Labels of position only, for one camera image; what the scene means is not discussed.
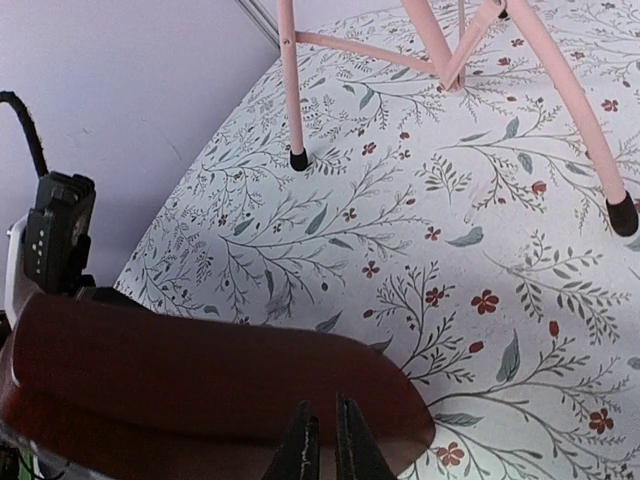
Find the brown wooden metronome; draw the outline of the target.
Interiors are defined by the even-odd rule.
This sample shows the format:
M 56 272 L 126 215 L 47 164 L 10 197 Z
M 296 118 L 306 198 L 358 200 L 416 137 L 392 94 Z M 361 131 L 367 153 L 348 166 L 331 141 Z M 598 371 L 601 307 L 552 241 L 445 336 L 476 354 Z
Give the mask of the brown wooden metronome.
M 5 434 L 115 479 L 260 478 L 303 401 L 329 461 L 339 396 L 394 473 L 431 446 L 434 421 L 401 369 L 331 333 L 38 294 L 1 349 Z

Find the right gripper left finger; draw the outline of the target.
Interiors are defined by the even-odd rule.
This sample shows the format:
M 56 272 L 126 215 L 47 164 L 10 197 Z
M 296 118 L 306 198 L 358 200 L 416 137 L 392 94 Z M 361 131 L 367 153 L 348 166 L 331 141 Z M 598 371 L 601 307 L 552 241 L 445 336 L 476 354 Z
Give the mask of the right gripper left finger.
M 262 479 L 318 480 L 319 471 L 319 421 L 312 413 L 311 403 L 302 401 Z

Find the pink music stand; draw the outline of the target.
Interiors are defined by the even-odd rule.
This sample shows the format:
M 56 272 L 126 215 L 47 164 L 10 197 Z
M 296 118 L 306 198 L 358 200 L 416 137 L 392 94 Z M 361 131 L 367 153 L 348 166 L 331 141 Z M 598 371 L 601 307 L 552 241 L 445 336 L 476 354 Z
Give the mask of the pink music stand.
M 616 161 L 586 93 L 558 45 L 528 2 L 485 1 L 478 7 L 473 18 L 467 21 L 464 3 L 460 1 L 459 43 L 455 50 L 450 49 L 443 29 L 427 1 L 404 1 L 402 6 L 426 49 L 426 60 L 333 36 L 299 32 L 295 27 L 294 3 L 291 0 L 277 3 L 277 25 L 290 130 L 289 161 L 293 170 L 301 172 L 309 165 L 303 139 L 296 50 L 299 44 L 328 47 L 403 65 L 435 75 L 440 86 L 446 91 L 458 91 L 464 86 L 466 63 L 489 27 L 497 19 L 509 17 L 529 42 L 586 145 L 603 189 L 609 223 L 613 231 L 621 237 L 630 237 L 638 231 L 639 217 L 634 201 L 623 184 Z

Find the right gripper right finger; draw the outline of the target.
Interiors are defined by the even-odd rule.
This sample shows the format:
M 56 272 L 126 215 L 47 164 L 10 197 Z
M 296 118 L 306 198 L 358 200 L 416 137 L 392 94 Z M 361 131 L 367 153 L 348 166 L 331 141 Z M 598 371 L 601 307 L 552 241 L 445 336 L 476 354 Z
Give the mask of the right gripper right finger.
M 393 480 L 395 478 L 358 404 L 336 395 L 336 478 Z

